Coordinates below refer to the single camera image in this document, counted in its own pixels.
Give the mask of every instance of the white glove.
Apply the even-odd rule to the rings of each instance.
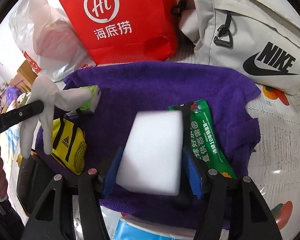
[[[41,114],[22,122],[20,127],[20,150],[22,157],[28,158],[31,152],[34,130],[40,119],[43,129],[43,150],[45,154],[52,152],[52,122],[54,106],[64,111],[73,111],[87,103],[92,94],[89,89],[59,90],[54,82],[46,76],[38,76],[32,85],[31,97],[28,104],[41,100],[44,109]]]

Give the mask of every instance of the yellow adidas bag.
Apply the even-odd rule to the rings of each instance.
[[[87,145],[84,133],[74,123],[60,117],[52,126],[52,157],[76,175],[84,168],[84,153]]]

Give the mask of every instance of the nike swoosh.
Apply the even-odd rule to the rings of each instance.
[[[254,63],[254,60],[258,56],[260,52],[257,54],[251,56],[248,58],[243,64],[243,70],[247,72],[251,76],[292,76],[292,75],[299,75],[299,74],[294,74],[294,73],[289,73],[289,72],[282,72],[278,70],[271,70],[271,69],[264,69],[264,68],[259,68],[256,66]]]

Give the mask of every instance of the translucent plastic bag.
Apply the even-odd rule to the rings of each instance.
[[[94,65],[69,23],[47,0],[22,0],[9,18],[17,46],[38,75],[59,81]]]

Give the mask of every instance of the blue gripper pad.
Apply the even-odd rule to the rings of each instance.
[[[202,179],[190,153],[185,147],[182,149],[182,165],[186,169],[193,195],[197,196],[198,199],[202,199]]]
[[[121,162],[122,154],[123,154],[124,148],[120,146],[118,148],[117,153],[114,156],[114,159],[109,167],[109,170],[107,174],[104,177],[103,180],[103,191],[102,196],[103,198],[106,198],[111,192],[115,184],[115,180],[117,177],[119,165]]]

